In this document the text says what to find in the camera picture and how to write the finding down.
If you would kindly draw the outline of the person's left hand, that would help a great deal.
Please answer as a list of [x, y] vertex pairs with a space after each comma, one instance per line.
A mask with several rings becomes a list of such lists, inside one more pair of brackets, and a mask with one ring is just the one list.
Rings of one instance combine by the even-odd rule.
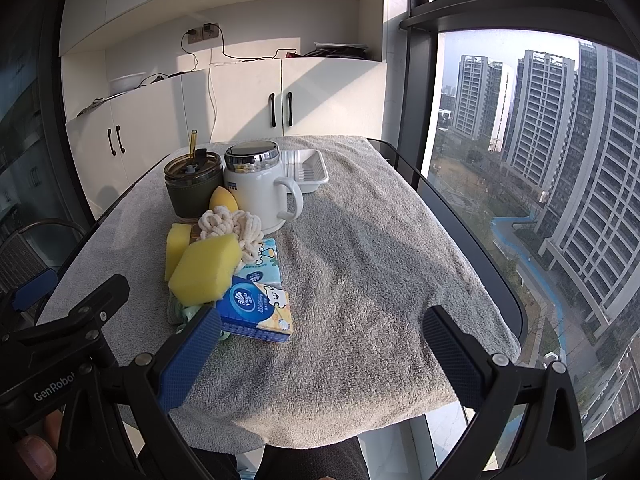
[[56, 471], [56, 450], [63, 413], [55, 410], [43, 421], [43, 434], [29, 434], [17, 445], [18, 455], [36, 479], [50, 480]]

